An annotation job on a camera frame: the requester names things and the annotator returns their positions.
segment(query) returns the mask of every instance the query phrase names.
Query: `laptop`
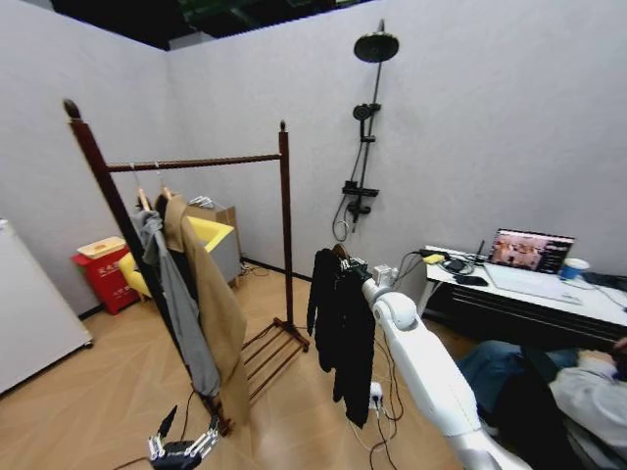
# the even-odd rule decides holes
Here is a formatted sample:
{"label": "laptop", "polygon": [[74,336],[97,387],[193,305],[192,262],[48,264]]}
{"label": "laptop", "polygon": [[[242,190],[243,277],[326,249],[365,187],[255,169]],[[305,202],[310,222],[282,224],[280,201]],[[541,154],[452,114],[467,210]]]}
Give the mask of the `laptop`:
{"label": "laptop", "polygon": [[580,305],[557,274],[574,238],[499,229],[485,269],[499,289]]}

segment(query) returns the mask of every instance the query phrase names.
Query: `person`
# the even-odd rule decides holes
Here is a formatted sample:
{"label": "person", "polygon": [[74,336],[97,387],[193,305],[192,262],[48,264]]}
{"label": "person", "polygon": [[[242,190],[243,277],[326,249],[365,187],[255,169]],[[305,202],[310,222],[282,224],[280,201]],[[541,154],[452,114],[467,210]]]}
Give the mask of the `person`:
{"label": "person", "polygon": [[[521,347],[509,343],[482,343],[458,367],[476,395],[481,416],[504,431],[534,469],[582,468],[567,432],[600,468],[625,468],[627,338],[616,343],[612,355],[561,350],[547,357],[559,369],[548,387],[527,370]],[[564,414],[576,425],[565,423]],[[608,457],[586,432],[573,435],[577,425],[615,455]]]}
{"label": "person", "polygon": [[[559,369],[577,363],[574,349],[548,352],[548,356]],[[458,368],[477,398],[479,414],[488,424],[492,424],[497,398],[506,381],[525,371],[521,347],[494,340],[477,346],[458,361]]]}

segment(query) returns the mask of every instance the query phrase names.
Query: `white wall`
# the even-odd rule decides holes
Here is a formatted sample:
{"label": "white wall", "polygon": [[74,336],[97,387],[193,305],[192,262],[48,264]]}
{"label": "white wall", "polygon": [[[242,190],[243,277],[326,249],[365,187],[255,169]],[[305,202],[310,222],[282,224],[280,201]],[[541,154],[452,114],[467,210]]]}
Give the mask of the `white wall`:
{"label": "white wall", "polygon": [[[276,149],[290,131],[295,270],[333,243],[357,149],[351,112],[375,66],[353,56],[380,18],[384,66],[366,184],[381,194],[349,249],[397,263],[424,244],[475,250],[498,227],[571,235],[573,255],[624,272],[627,4],[619,0],[385,0],[169,53],[197,157]],[[278,171],[204,170],[235,204],[243,249],[282,265]],[[417,275],[407,283],[417,292]]]}
{"label": "white wall", "polygon": [[[81,313],[97,300],[70,256],[119,231],[62,100],[75,99],[111,161],[184,154],[166,54],[17,0],[0,2],[0,43],[0,216]],[[141,177],[156,189],[154,175]],[[132,176],[117,180],[132,201]]]}

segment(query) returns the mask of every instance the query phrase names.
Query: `blue cup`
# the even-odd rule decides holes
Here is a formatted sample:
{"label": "blue cup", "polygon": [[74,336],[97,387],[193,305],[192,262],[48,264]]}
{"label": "blue cup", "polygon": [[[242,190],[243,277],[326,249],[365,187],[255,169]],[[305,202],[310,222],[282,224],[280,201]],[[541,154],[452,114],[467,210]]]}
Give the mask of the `blue cup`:
{"label": "blue cup", "polygon": [[559,272],[559,279],[562,281],[573,280],[589,267],[590,264],[587,261],[578,258],[567,258]]}

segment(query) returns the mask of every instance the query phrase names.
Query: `cable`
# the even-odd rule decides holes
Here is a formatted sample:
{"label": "cable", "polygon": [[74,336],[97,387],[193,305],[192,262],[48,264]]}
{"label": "cable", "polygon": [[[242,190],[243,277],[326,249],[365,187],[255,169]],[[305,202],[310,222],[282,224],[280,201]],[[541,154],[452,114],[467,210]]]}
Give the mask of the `cable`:
{"label": "cable", "polygon": [[243,261],[240,264],[241,264],[241,266],[240,266],[240,272],[241,273],[239,274],[240,276],[247,276],[251,272],[254,275],[258,276],[258,277],[267,277],[267,276],[270,275],[269,269],[267,269],[265,267],[254,266],[254,265],[248,264],[248,263],[243,262]]}
{"label": "cable", "polygon": [[381,420],[378,418],[376,420],[376,427],[379,428],[379,434],[381,435],[381,439],[383,440],[385,453],[388,456],[388,461],[390,462],[390,465],[392,465],[392,468],[394,468],[394,470],[399,470],[398,468],[396,468],[396,465],[394,465],[394,462],[392,461],[392,457],[390,456],[390,449],[388,448],[388,442],[385,440],[385,436],[383,436],[383,431],[381,431]]}
{"label": "cable", "polygon": [[[363,149],[363,142],[360,143],[360,147],[357,151],[357,156],[355,157],[355,164],[353,165],[353,171],[351,172],[351,181],[353,181],[353,178],[355,177],[355,171],[357,171],[357,166],[360,162],[360,157],[362,156],[362,149]],[[342,201],[340,201],[340,205],[337,207],[337,211],[335,212],[335,215],[333,216],[333,223],[331,224],[331,231],[333,232],[333,237],[335,237],[335,240],[337,240],[338,242],[345,242],[349,238],[350,227],[349,227],[349,222],[346,221],[346,213],[348,212],[348,205],[344,209],[343,220],[337,219],[338,215],[340,214],[340,211],[342,210],[342,207],[344,206],[344,203],[346,202],[347,196],[348,196],[347,194],[344,194],[342,196]],[[337,232],[335,231],[335,227],[337,227],[338,224],[344,225],[343,237],[338,236]]]}
{"label": "cable", "polygon": [[417,264],[415,264],[411,269],[406,269],[406,272],[403,272],[403,266],[405,265],[405,260],[407,259],[407,257],[409,255],[420,256],[420,252],[408,252],[408,253],[405,253],[403,255],[403,258],[401,259],[401,262],[399,263],[399,275],[394,280],[394,284],[392,285],[392,288],[396,288],[396,286],[399,283],[399,281],[401,281],[405,276],[407,276],[417,266]]}
{"label": "cable", "polygon": [[185,437],[185,431],[187,430],[187,418],[189,416],[189,402],[192,400],[192,397],[196,393],[195,390],[192,390],[192,393],[189,394],[189,399],[187,399],[187,405],[185,406],[185,421],[183,422],[183,431],[180,433],[180,441]]}
{"label": "cable", "polygon": [[451,271],[447,268],[446,263],[450,262],[450,261],[442,261],[442,262],[438,262],[437,265],[440,266],[441,269],[445,270],[446,272],[448,272],[449,274],[453,274],[454,276],[469,276],[470,274],[472,274],[474,272],[474,266],[472,264],[470,264],[467,261],[464,261],[463,259],[459,259],[459,258],[453,258],[453,260],[457,260],[460,262],[463,262],[465,264],[464,269],[466,269],[467,272],[456,272],[456,271]]}
{"label": "cable", "polygon": [[113,470],[120,470],[121,468],[125,468],[128,465],[132,465],[133,463],[141,462],[142,460],[148,461],[148,458],[147,457],[139,457],[139,458],[135,458],[134,460],[129,460],[128,462],[123,463],[122,465],[118,465]]}
{"label": "cable", "polygon": [[374,470],[374,465],[372,465],[372,456],[374,455],[374,453],[376,452],[376,450],[377,450],[378,448],[380,448],[381,446],[383,446],[383,444],[384,444],[384,443],[382,443],[382,442],[381,442],[381,443],[378,443],[378,444],[375,444],[375,445],[372,447],[372,449],[370,450],[370,456],[369,456],[369,458],[368,458],[368,459],[369,459],[369,461],[370,461],[370,470]]}
{"label": "cable", "polygon": [[584,291],[599,291],[601,292],[604,296],[606,296],[613,304],[620,306],[621,308],[627,308],[627,305],[623,305],[621,302],[619,302],[617,299],[615,299],[614,297],[612,297],[606,290],[604,290],[602,288],[602,286],[598,286],[597,284],[592,284],[588,281],[586,281],[584,279],[584,282],[589,285],[590,287],[582,287],[582,286],[578,286],[577,284],[573,284],[572,282],[568,282],[568,280],[565,281],[561,281],[563,284],[565,284],[566,286],[570,286],[570,287],[576,287],[577,289],[582,289]]}
{"label": "cable", "polygon": [[[355,437],[357,438],[357,440],[360,442],[360,444],[362,445],[363,448],[365,448],[368,451],[372,450],[372,447],[367,446],[363,441],[362,438],[360,438],[360,435],[357,432],[357,429],[355,427],[355,425],[349,421],[349,424],[351,425],[351,428],[353,429],[353,434],[355,434]],[[392,420],[388,418],[388,441],[390,441],[392,439]],[[383,450],[383,448],[378,448],[377,450],[375,450],[375,452],[380,452],[381,450]]]}
{"label": "cable", "polygon": [[424,261],[423,258],[417,259],[412,267],[408,267],[402,275],[400,275],[399,277],[396,278],[396,280],[394,281],[394,286],[393,287],[396,287],[397,282],[401,281],[401,283],[399,284],[399,287],[400,287],[401,284],[403,284],[403,279],[405,279],[409,274],[411,274],[411,272],[414,269],[416,269],[419,264],[422,264],[423,261]]}
{"label": "cable", "polygon": [[621,308],[627,308],[627,305],[623,305],[621,302],[617,301],[614,297],[612,297],[610,294],[608,294],[604,289],[601,288],[601,286],[597,286],[595,284],[593,284],[595,286],[595,288],[601,292],[604,296],[606,296],[608,299],[611,300],[611,302],[617,306],[620,306]]}
{"label": "cable", "polygon": [[[381,344],[379,343],[379,341],[376,338],[375,338],[374,341],[379,346],[379,348],[381,348],[381,350],[383,351],[383,353],[385,355],[385,358],[386,358],[386,360],[388,362],[389,374],[390,374],[390,377],[391,377],[391,380],[390,380],[390,406],[392,408],[392,416],[387,414],[387,409],[384,409],[383,411],[384,411],[386,417],[389,420],[394,421],[394,432],[392,433],[392,436],[390,437],[390,440],[392,440],[397,435],[398,426],[397,426],[396,423],[398,421],[400,421],[401,418],[403,417],[403,415],[405,414],[405,407],[403,405],[403,402],[401,401],[401,396],[399,395],[399,381],[398,381],[398,379],[396,377],[396,362],[394,361],[394,358],[392,357],[391,353],[388,356],[388,352],[390,351],[390,348],[388,346],[387,338],[385,337],[385,332],[383,333],[383,338],[385,340],[385,346],[387,347],[387,352],[383,349],[383,346],[381,346]],[[401,406],[401,414],[399,414],[398,416],[396,415],[396,409],[394,409],[394,394],[393,394],[394,390],[396,390],[396,397],[397,397],[397,400],[399,402],[399,405]]]}

